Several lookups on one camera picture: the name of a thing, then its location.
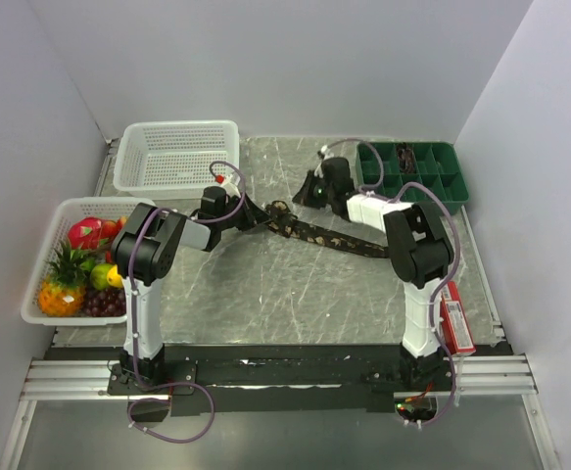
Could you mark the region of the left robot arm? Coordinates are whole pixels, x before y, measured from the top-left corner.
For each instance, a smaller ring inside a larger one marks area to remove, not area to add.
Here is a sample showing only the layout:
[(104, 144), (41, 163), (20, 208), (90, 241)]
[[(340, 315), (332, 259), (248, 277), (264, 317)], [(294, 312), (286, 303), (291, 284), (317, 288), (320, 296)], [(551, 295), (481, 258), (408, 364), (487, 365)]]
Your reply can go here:
[(207, 187), (200, 206), (190, 215), (145, 203), (134, 208), (115, 238), (111, 254), (126, 301), (121, 374), (141, 392), (152, 394), (166, 380), (160, 321), (162, 286), (178, 249), (210, 252), (223, 231), (246, 231), (267, 222), (265, 210), (241, 191), (222, 185)]

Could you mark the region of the dark floral patterned tie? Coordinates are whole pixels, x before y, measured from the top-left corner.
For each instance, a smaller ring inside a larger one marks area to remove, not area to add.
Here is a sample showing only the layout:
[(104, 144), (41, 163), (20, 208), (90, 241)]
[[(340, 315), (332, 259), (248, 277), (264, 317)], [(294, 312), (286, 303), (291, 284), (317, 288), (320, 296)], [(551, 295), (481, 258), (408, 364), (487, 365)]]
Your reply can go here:
[(284, 238), (371, 259), (389, 257), (387, 247), (299, 220), (284, 201), (269, 203), (264, 210), (269, 216), (267, 228)]

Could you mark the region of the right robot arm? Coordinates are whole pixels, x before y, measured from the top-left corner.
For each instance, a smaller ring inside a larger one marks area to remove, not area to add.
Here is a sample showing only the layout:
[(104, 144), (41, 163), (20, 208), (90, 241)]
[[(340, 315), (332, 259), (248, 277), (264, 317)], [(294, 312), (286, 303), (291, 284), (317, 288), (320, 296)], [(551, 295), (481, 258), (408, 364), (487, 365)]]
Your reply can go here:
[(458, 268), (460, 246), (456, 229), (449, 236), (442, 222), (452, 217), (439, 199), (406, 203), (357, 190), (348, 161), (334, 157), (307, 173), (293, 202), (330, 207), (346, 221), (386, 236), (387, 257), (404, 285), (401, 381), (418, 391), (447, 374), (444, 358), (452, 354), (442, 338), (441, 308), (443, 290)]

